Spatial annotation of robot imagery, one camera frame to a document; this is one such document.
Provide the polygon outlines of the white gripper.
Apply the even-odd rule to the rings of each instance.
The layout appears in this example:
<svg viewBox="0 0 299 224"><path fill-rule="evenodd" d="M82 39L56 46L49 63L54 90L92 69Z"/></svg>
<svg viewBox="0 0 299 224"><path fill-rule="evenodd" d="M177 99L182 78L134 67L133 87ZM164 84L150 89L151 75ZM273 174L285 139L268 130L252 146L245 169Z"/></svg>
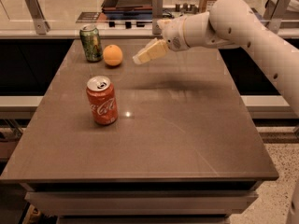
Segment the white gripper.
<svg viewBox="0 0 299 224"><path fill-rule="evenodd" d="M158 20L157 24L162 31L163 39L152 39L133 57L133 61L136 64L143 64L161 58L168 52L168 48L173 51L189 49L184 35L186 19L186 16L182 16L172 20Z"/></svg>

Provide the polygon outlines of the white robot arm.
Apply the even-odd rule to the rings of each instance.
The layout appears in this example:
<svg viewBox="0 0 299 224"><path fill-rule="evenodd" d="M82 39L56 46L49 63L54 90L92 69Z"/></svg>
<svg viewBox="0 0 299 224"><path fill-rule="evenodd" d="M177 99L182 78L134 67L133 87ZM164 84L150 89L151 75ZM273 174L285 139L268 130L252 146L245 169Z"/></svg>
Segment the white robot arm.
<svg viewBox="0 0 299 224"><path fill-rule="evenodd" d="M161 39L151 40L134 57L136 64L163 57L169 50L237 45L299 115L299 50L267 29L243 0L217 0L208 12L158 20Z"/></svg>

